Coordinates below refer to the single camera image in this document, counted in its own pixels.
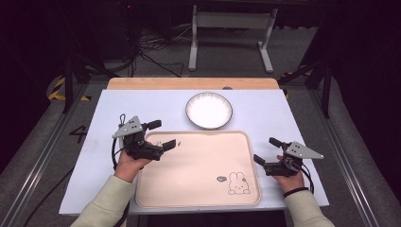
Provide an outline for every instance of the wooden tray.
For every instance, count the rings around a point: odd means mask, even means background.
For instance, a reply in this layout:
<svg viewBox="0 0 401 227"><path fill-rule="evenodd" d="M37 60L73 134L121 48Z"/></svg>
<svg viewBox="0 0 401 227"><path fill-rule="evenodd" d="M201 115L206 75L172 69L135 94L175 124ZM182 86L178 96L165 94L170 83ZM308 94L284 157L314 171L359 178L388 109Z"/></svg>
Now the wooden tray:
<svg viewBox="0 0 401 227"><path fill-rule="evenodd" d="M243 131L151 132L157 145L177 140L140 171L135 199L139 206L191 207L258 203L260 190L251 144Z"/></svg>

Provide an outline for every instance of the human hand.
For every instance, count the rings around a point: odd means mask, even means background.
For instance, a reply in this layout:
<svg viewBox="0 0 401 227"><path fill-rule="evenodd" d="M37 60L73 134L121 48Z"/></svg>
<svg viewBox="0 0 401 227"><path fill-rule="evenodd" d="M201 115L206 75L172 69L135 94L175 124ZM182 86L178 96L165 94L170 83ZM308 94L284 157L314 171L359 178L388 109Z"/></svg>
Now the human hand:
<svg viewBox="0 0 401 227"><path fill-rule="evenodd" d="M282 160L283 156L282 155L277 155L278 160ZM304 176L302 175L302 172L298 172L295 176L272 176L281 186L283 189L284 193L287 193L288 191L291 191L296 188L300 187L305 187L304 183Z"/></svg>
<svg viewBox="0 0 401 227"><path fill-rule="evenodd" d="M131 183L139 170L149 164L149 159L133 159L125 150L121 150L118 165L115 169L114 176Z"/></svg>

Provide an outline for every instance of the human arm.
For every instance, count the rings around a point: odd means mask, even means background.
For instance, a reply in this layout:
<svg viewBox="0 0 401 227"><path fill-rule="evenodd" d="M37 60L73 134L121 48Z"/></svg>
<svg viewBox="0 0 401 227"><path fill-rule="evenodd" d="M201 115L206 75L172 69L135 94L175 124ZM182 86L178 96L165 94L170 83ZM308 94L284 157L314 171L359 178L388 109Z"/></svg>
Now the human arm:
<svg viewBox="0 0 401 227"><path fill-rule="evenodd" d="M114 226L123 216L131 198L133 179L148 163L150 160L133 160L124 150L121 151L113 176L86 205L72 226Z"/></svg>
<svg viewBox="0 0 401 227"><path fill-rule="evenodd" d="M295 176L273 176L283 189L285 202L295 227L331 227L334 224L326 218L312 193L307 190L302 172Z"/></svg>

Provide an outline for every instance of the cartoon rabbit drawing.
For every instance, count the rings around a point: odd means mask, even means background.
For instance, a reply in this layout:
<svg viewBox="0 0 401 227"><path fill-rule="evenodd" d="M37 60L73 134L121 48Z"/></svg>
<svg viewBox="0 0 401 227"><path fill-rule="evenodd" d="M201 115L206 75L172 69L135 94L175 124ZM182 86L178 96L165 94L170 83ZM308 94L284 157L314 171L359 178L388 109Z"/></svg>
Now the cartoon rabbit drawing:
<svg viewBox="0 0 401 227"><path fill-rule="evenodd" d="M242 172L232 172L230 174L230 190L228 194L230 195L242 195L242 194L250 194L249 186L247 180L244 177L244 173Z"/></svg>

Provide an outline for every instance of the table surface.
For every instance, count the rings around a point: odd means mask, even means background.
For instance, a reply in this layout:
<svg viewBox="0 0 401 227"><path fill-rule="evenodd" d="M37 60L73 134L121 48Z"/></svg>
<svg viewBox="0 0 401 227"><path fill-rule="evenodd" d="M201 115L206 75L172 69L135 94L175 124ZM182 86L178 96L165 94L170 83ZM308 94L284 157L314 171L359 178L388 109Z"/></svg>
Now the table surface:
<svg viewBox="0 0 401 227"><path fill-rule="evenodd" d="M132 89L280 89L277 81L270 78L114 78L108 90Z"/></svg>
<svg viewBox="0 0 401 227"><path fill-rule="evenodd" d="M250 89L252 84L257 89ZM227 86L236 90L221 90ZM80 214L83 207L95 197L108 177L113 174L112 134L117 130L121 114L126 114L128 119L138 115L141 122L161 119L163 126L153 131L199 131L200 129L187 119L184 106L190 97L205 91L225 96L233 106L232 119L220 130L244 131L250 138L253 153L267 162L277 162L275 156L281 154L282 150L270 145L269 137L304 144L284 93L277 88L274 79L111 79L108 90L102 92L98 101L91 127L61 203L60 214ZM318 204L328 205L313 162L305 160L305 165L311 172ZM152 215L285 209L278 183L265 175L263 167L256 165L255 168L261 191L261 199L257 204L143 208L136 203L133 196L130 213Z"/></svg>

